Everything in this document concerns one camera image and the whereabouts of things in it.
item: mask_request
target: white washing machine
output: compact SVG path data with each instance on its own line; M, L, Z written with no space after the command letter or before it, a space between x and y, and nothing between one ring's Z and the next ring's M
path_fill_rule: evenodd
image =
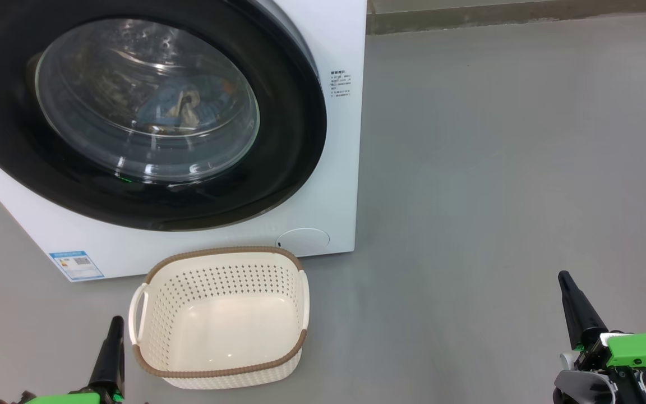
M0 0L0 202L70 281L352 251L365 24L364 0Z

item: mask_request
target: black door rim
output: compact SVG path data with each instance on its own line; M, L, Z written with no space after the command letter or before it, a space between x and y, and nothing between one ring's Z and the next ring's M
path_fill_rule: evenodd
M1 169L73 212L160 231L243 222L303 186L325 145L325 100L305 54L265 10L247 0L82 3L0 0ZM185 30L233 61L261 107L258 137L241 161L200 182L126 182L56 135L26 84L26 64L75 26L114 18Z

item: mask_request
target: perforated basket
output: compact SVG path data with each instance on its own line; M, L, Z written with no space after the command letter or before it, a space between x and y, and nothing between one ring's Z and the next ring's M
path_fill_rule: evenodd
M131 300L128 332L139 365L174 386L243 388L295 370L309 311L308 279L288 251L196 251L151 270Z

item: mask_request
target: brown basket rim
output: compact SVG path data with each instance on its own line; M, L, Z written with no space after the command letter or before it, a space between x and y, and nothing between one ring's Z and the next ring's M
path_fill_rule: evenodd
M212 248L208 250L200 251L191 251L184 252L182 254L172 255L169 258L166 258L160 261L154 266L153 269L147 274L145 283L150 283L154 276L164 268L164 266L174 263L174 261L180 261L181 259L188 258L198 258L198 256L207 256L207 255L219 255L219 254L232 254L232 253L274 253L285 256L286 258L292 261L298 271L303 271L303 266L301 261L290 251L286 251L282 248L275 246L235 246L235 247L224 247L224 248ZM253 373L253 371L267 370L272 368L277 368L287 361L291 360L298 351L303 347L303 342L306 340L307 330L301 330L301 335L298 337L298 341L288 353L283 357L267 361L258 365L243 366L242 368L232 368L232 369L222 369L222 370L203 370L203 371L168 371L168 370L158 370L144 360L144 356L141 354L141 347L136 343L133 345L133 355L136 358L137 363L141 368L148 371L148 373L153 374L159 378L172 378L172 379L200 379L200 378L220 378L222 376L234 376L235 374L244 374L244 373Z

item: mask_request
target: blue sticker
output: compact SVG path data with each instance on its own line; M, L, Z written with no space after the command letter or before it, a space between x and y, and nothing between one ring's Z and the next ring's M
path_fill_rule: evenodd
M72 281L103 278L103 273L84 251L54 252L49 256Z

